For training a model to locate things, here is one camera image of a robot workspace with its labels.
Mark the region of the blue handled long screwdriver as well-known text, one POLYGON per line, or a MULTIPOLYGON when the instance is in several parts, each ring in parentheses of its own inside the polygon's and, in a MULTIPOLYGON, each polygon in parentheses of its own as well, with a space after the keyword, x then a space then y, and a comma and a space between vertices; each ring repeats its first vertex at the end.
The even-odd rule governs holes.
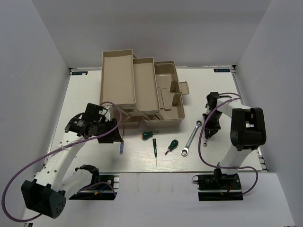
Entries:
POLYGON ((120 149, 119 149, 120 155, 122 155, 124 152, 124 133, 125 133, 125 129, 123 129, 123 131, 122 131, 122 141, 120 143, 120 149))

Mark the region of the beige plastic toolbox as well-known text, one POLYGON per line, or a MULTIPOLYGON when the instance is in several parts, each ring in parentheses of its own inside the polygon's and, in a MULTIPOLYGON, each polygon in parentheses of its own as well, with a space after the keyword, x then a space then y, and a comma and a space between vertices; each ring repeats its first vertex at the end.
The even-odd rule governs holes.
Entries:
POLYGON ((151 128, 178 127, 185 118, 186 81, 178 79, 173 61, 138 58, 133 50, 102 53, 100 102, 110 101, 122 114, 124 127, 141 121, 151 128))

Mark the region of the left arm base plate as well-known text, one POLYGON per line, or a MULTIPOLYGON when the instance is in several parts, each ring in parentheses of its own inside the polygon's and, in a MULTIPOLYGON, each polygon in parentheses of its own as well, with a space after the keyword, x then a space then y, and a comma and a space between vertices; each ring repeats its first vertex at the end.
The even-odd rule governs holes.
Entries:
POLYGON ((85 186, 69 200, 78 201, 113 201, 116 198, 119 187, 119 173, 99 173, 92 179, 89 186, 85 186))

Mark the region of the large ratchet wrench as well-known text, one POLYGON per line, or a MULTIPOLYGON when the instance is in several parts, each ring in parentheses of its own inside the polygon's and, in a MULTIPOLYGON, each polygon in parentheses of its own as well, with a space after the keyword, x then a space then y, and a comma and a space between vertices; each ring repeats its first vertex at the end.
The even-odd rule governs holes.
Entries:
POLYGON ((188 139, 185 147, 181 150, 181 155, 183 157, 186 157, 188 155, 189 147, 190 147, 190 145, 191 145, 191 143, 192 143, 192 141, 193 141, 193 139, 194 139, 194 137, 195 137, 198 129, 201 126, 202 126, 202 122, 200 120, 196 121, 195 127, 194 127, 194 129, 193 129, 193 131, 192 131, 192 133, 191 133, 191 135, 190 135, 190 137, 189 137, 189 139, 188 139))

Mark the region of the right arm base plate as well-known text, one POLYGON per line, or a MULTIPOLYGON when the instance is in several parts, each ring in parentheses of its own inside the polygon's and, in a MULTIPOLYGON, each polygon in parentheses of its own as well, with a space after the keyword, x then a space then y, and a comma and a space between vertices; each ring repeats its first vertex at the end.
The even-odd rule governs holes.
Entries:
POLYGON ((242 201, 243 194, 238 174, 223 174, 219 168, 213 174, 195 175, 199 201, 242 201))

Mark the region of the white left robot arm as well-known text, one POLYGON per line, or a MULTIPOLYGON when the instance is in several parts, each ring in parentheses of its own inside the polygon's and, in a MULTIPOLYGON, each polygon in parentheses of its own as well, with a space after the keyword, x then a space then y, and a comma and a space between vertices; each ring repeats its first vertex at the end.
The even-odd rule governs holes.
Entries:
POLYGON ((118 124, 122 117, 115 118, 110 110, 113 104, 87 104, 86 110, 70 119, 58 150, 50 155, 46 164, 32 181, 24 181, 21 192, 29 210, 50 218, 62 213, 67 200, 81 189, 99 186, 98 168, 92 165, 77 167, 68 178, 65 174, 84 144, 93 139, 98 143, 121 142, 118 124))

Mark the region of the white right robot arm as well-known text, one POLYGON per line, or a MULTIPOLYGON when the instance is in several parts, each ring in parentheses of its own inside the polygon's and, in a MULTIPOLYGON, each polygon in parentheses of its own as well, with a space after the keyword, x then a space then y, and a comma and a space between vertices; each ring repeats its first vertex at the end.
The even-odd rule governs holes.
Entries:
POLYGON ((214 184, 223 189, 231 183, 229 175, 237 174, 246 157, 266 143, 264 112, 260 107, 243 105, 239 97, 232 98, 230 93, 211 92, 206 100, 200 139, 207 140, 218 133, 222 114, 231 119, 229 150, 216 166, 208 164, 221 171, 214 176, 214 184))

